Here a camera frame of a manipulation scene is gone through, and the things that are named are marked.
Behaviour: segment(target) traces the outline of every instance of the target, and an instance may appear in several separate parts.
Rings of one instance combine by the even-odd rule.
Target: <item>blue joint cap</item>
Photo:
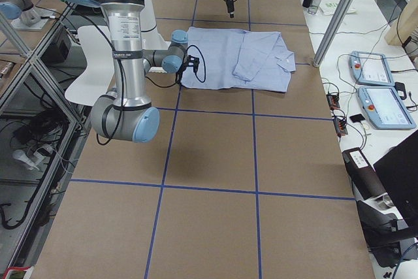
[[[171,41],[176,42],[178,44],[187,44],[189,41],[189,37],[187,36],[187,32],[183,31],[182,29],[177,29],[176,31],[172,32]]]
[[[157,134],[159,126],[159,111],[155,107],[150,107],[142,114],[135,130],[133,131],[132,141],[135,143],[150,142]]]
[[[162,66],[168,73],[176,73],[183,64],[183,60],[175,55],[167,56],[163,59]]]
[[[9,20],[17,19],[22,14],[22,10],[12,3],[0,3],[0,12]]]

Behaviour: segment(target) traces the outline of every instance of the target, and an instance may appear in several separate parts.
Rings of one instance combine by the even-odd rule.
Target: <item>device screen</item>
[[[389,82],[385,64],[381,56],[359,53],[362,75],[365,79],[375,82]]]
[[[390,89],[367,89],[367,93],[382,124],[408,124],[408,119],[401,109],[398,99]]]

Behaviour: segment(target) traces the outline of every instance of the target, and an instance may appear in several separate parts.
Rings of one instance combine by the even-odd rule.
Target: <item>tablet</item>
[[[358,95],[365,113],[376,129],[416,128],[415,122],[399,98],[395,88],[361,86],[358,88]]]
[[[375,86],[394,86],[391,69],[383,54],[354,51],[349,66],[356,83]]]

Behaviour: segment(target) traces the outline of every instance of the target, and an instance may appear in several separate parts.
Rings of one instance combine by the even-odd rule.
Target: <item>light blue cloth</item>
[[[287,91],[291,72],[296,70],[295,55],[288,51],[280,32],[254,33],[241,29],[198,29],[190,27],[187,33],[189,35],[189,45],[198,46],[204,56],[206,82],[200,83],[193,71],[188,68],[183,73],[182,78],[182,84],[185,87],[209,90],[254,88],[257,90]],[[247,58],[246,54],[241,54],[241,50],[243,46],[243,53],[251,49],[251,39],[255,39],[257,46],[253,47],[253,50],[257,51],[260,56],[253,51],[251,56]],[[197,75],[202,80],[204,67],[199,52],[191,47],[188,53],[201,59]],[[246,62],[249,61],[254,62],[255,70],[246,66]],[[241,80],[233,73],[240,73],[241,77],[246,79],[252,77],[252,79]]]

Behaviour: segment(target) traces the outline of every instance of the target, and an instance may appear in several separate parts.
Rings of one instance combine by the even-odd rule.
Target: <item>folded cloth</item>
[[[255,36],[256,39],[261,39],[261,41],[268,38],[270,42],[272,42],[271,38],[275,36],[276,41],[272,43],[271,48],[264,47],[261,49],[261,55],[263,56],[260,58],[258,56],[253,57],[252,60],[256,59],[256,63],[263,63],[256,73],[251,71],[242,72],[245,78],[253,77],[251,80],[242,80],[233,74],[234,71],[240,72],[237,65],[243,66],[243,62],[240,60],[244,57],[241,54],[241,48],[248,33],[252,32],[241,29],[198,29],[190,27],[188,31],[189,45],[193,44],[199,47],[204,56],[206,81],[199,82],[195,73],[191,69],[186,69],[183,73],[182,84],[187,88],[209,90],[254,88],[286,92],[291,78],[290,72],[296,70],[295,56],[294,53],[288,51],[280,32],[262,32],[260,37]],[[188,53],[200,57],[198,50],[194,47],[191,47]],[[202,80],[204,65],[201,57],[200,59],[201,62],[196,75]]]
[[[265,64],[279,36],[279,32],[245,33],[233,75],[244,81],[254,79]]]

